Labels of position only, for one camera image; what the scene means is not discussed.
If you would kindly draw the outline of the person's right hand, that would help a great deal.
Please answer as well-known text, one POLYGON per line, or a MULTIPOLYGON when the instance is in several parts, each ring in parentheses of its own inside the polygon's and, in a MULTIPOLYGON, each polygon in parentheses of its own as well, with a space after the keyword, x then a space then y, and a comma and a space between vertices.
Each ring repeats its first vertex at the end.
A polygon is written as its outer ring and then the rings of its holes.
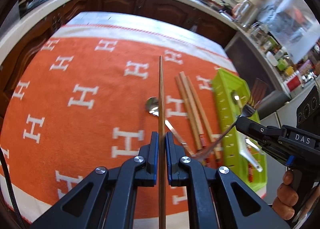
POLYGON ((272 204, 272 209, 284 220, 290 220, 295 210, 293 206, 298 201, 298 194, 291 187, 293 182, 294 174, 291 170, 285 172, 283 176, 283 182, 277 189, 277 196, 272 204))

